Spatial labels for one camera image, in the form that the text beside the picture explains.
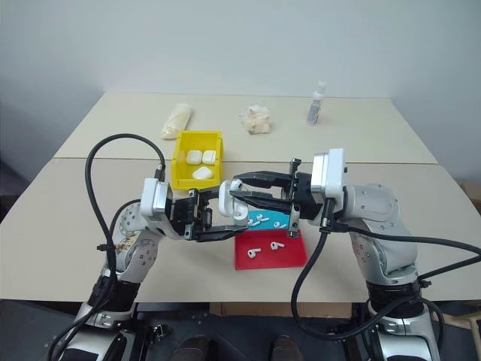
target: black shoe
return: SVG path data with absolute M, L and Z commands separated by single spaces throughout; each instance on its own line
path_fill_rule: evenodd
M 217 344 L 205 336 L 185 340 L 170 361 L 217 361 Z
M 271 345 L 270 361 L 304 361 L 298 344 L 289 336 L 279 336 Z

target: bottle cap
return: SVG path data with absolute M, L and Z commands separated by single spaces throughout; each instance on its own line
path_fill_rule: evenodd
M 325 93 L 325 88 L 328 86 L 328 84 L 325 81 L 320 80 L 317 84 L 317 92 L 324 94 Z

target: teal object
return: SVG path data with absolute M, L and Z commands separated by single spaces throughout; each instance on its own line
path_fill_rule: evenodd
M 265 222 L 261 222 L 257 226 L 249 227 L 250 231 L 259 231 L 261 229 L 277 229 L 274 228 L 274 223 L 279 222 L 281 225 L 285 224 L 289 226 L 289 216 L 284 213 L 276 212 L 276 211 L 250 211 L 249 212 L 249 219 L 252 219 L 254 222 L 257 222 L 257 215 L 262 214 L 263 218 L 269 218 Z

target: cardboard box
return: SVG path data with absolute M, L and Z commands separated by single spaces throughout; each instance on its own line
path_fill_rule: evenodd
M 467 197 L 473 202 L 474 207 L 481 214 L 481 184 L 458 180 L 458 184 L 466 193 Z
M 351 318 L 349 302 L 301 302 L 298 304 L 302 317 Z M 211 302 L 211 314 L 217 316 L 280 316 L 292 317 L 288 302 Z

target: blue card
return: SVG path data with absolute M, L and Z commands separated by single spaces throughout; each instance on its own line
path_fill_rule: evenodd
M 262 220 L 258 220 L 259 214 L 261 214 Z M 253 220 L 254 224 L 254 226 L 249 227 L 250 231 L 258 231 L 260 229 L 287 229 L 289 226 L 289 216 L 276 211 L 250 211 L 249 219 Z

